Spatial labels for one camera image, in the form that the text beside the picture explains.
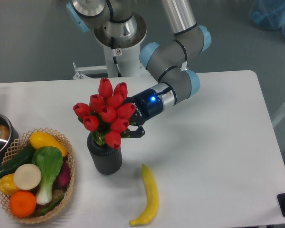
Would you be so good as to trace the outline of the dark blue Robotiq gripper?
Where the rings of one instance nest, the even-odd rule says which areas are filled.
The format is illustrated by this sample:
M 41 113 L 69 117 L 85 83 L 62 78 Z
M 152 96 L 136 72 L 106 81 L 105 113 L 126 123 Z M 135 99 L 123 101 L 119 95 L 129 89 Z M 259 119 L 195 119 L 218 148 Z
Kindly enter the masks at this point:
M 124 104 L 132 103 L 135 106 L 135 111 L 130 120 L 131 123 L 138 127 L 136 130 L 126 130 L 124 132 L 125 138 L 141 138 L 145 135 L 142 125 L 164 110 L 162 95 L 163 91 L 157 92 L 155 89 L 149 88 L 126 98 Z

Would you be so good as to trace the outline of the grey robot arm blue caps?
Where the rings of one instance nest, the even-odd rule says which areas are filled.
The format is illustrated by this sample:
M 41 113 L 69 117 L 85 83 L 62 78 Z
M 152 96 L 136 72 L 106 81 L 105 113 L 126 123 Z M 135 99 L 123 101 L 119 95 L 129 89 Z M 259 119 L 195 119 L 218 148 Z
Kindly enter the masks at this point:
M 127 0 L 72 0 L 66 5 L 74 23 L 84 32 L 93 30 L 103 46 L 109 77 L 137 76 L 143 66 L 157 81 L 132 97 L 126 85 L 118 84 L 107 99 L 92 99 L 93 107 L 119 104 L 116 119 L 101 123 L 94 135 L 142 137 L 146 121 L 198 92 L 199 77 L 181 65 L 207 49 L 211 35 L 197 25 L 188 1 L 164 0 L 162 5 L 175 36 L 165 47 L 155 42 L 140 46 L 146 24 Z

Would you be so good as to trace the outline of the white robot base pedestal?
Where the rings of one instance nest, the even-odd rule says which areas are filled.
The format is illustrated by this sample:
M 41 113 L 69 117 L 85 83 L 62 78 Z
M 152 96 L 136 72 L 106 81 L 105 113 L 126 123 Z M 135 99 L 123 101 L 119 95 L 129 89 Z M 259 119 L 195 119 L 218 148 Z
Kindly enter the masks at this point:
M 86 75 L 106 73 L 108 77 L 140 76 L 142 64 L 139 60 L 141 43 L 146 37 L 147 28 L 144 19 L 137 13 L 122 23 L 105 22 L 93 29 L 98 43 L 104 50 L 105 66 L 77 67 L 73 64 L 74 79 Z

